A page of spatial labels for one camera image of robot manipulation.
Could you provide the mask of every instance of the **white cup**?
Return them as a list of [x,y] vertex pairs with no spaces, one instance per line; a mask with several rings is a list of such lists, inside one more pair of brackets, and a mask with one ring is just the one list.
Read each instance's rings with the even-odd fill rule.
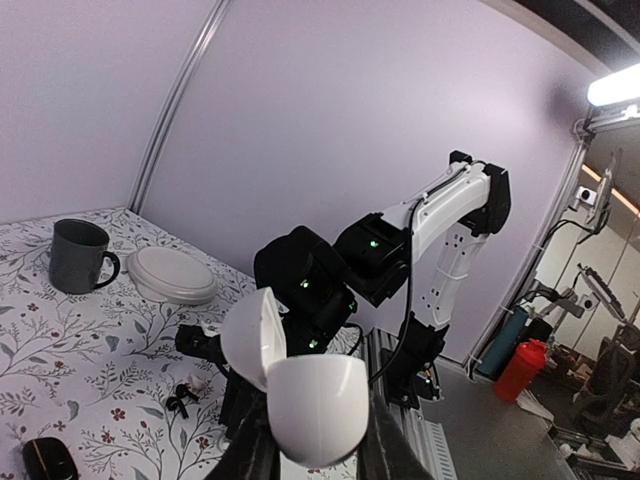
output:
[[308,468],[347,458],[369,422],[367,372],[346,355],[303,355],[280,360],[267,373],[271,432],[280,450]]

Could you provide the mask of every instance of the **small black object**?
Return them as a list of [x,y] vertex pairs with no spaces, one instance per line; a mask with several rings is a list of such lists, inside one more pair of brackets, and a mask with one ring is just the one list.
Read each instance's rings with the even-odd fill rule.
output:
[[167,408],[170,412],[180,410],[182,418],[184,418],[185,420],[189,418],[189,414],[187,413],[187,409],[184,407],[184,403],[182,403],[182,400],[180,400],[178,397],[167,398]]
[[57,438],[30,440],[22,458],[31,480],[78,480],[78,469],[67,447]]
[[189,390],[189,387],[184,383],[181,383],[176,387],[176,397],[180,399],[189,397],[194,402],[197,402],[198,400],[200,400],[200,397],[198,397],[195,393]]
[[[75,295],[109,285],[120,273],[120,260],[115,253],[107,252],[108,246],[109,234],[93,223],[76,219],[56,222],[49,263],[51,285]],[[98,283],[105,257],[113,263],[113,273]]]

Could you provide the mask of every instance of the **fluorescent light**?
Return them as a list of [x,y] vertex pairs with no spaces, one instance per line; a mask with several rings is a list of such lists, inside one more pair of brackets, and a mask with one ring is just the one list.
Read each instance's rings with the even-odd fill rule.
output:
[[596,107],[640,98],[640,63],[589,85],[589,103]]
[[[593,178],[596,182],[600,182],[600,179],[602,178],[602,177],[600,177],[600,175],[598,175],[596,172],[591,170],[586,165],[582,166],[582,171],[584,173],[586,173],[587,175],[589,175],[591,178]],[[640,210],[638,210],[638,207],[636,207],[633,203],[631,203],[629,201],[629,199],[627,197],[625,197],[624,195],[622,195],[618,190],[616,190],[614,188],[613,191],[611,192],[611,194],[614,197],[616,197],[620,201],[620,203],[622,203],[622,205],[627,207],[631,211],[631,213],[633,213],[634,215],[639,215],[640,214]]]

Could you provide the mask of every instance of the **white lid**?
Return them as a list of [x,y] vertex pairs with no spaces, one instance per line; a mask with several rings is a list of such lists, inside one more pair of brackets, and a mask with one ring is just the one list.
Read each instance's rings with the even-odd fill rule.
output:
[[140,295],[151,301],[200,305],[216,294],[211,270],[191,255],[171,248],[141,248],[129,255],[127,268]]
[[266,392],[269,368],[287,358],[287,342],[271,287],[256,290],[231,307],[222,325],[220,345],[231,368]]

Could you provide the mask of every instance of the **white bowl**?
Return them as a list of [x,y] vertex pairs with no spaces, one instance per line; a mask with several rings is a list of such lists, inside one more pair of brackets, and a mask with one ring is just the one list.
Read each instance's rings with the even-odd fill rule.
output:
[[280,450],[308,468],[343,461],[369,422],[367,372],[346,355],[303,355],[273,363],[267,373],[271,432]]
[[271,365],[287,357],[287,343],[270,287],[241,298],[227,313],[220,331],[227,362],[262,392]]

